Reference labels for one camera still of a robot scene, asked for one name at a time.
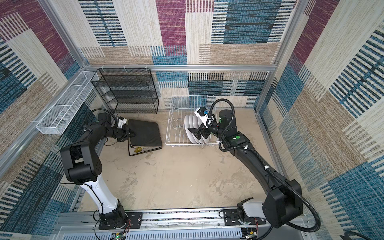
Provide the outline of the white round printed plate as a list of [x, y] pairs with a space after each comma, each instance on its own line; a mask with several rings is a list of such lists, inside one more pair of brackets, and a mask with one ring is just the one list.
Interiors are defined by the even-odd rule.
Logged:
[[190, 128], [190, 121], [189, 121], [189, 115], [186, 115], [185, 118], [184, 118], [184, 127], [185, 127], [185, 131], [186, 131], [186, 134], [188, 136], [188, 139], [189, 141], [191, 142], [191, 139], [189, 138], [189, 135], [188, 135], [188, 132], [190, 132], [188, 130], [188, 128]]

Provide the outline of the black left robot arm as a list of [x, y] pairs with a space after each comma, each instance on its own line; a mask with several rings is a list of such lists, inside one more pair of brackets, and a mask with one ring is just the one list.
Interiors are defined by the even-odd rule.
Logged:
[[67, 180], [91, 196], [98, 206], [101, 224], [116, 229], [122, 228], [128, 217], [103, 179], [96, 146], [104, 138], [113, 138], [119, 143], [129, 137], [127, 119], [113, 116], [110, 112], [101, 113], [96, 122], [84, 126], [84, 133], [76, 143], [60, 151]]

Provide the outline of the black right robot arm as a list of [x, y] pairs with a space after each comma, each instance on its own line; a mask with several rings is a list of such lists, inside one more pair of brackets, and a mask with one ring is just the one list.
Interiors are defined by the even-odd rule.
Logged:
[[298, 194], [302, 193], [300, 184], [279, 174], [256, 151], [251, 141], [236, 126], [231, 110], [220, 111], [219, 118], [209, 121], [209, 111], [202, 107], [194, 111], [198, 123], [188, 128], [198, 140], [206, 139], [209, 135], [217, 137], [222, 148], [240, 160], [258, 180], [267, 197], [262, 203], [262, 211], [270, 224], [279, 228], [288, 225], [293, 219], [303, 213], [303, 201], [288, 187]]

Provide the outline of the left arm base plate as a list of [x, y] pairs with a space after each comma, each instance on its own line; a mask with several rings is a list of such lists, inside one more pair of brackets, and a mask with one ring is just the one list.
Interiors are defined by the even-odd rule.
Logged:
[[101, 221], [98, 230], [128, 230], [139, 229], [142, 224], [143, 212], [126, 212], [125, 217], [117, 220]]

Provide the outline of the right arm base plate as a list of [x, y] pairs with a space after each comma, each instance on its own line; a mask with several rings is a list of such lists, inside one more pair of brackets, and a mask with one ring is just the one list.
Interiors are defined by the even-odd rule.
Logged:
[[224, 219], [226, 226], [265, 225], [267, 223], [264, 218], [248, 217], [244, 211], [238, 209], [221, 209], [219, 217]]

